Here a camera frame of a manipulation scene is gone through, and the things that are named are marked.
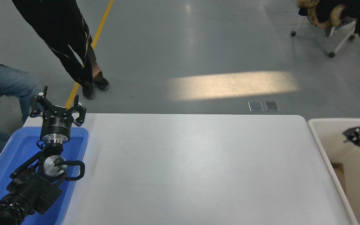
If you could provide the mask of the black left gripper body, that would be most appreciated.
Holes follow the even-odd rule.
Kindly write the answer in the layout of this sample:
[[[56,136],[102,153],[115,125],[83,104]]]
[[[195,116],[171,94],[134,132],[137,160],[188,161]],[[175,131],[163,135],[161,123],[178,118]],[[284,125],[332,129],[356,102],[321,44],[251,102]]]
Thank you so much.
[[[66,108],[48,109],[43,112],[42,118],[41,136],[50,134],[70,136],[74,119]]]

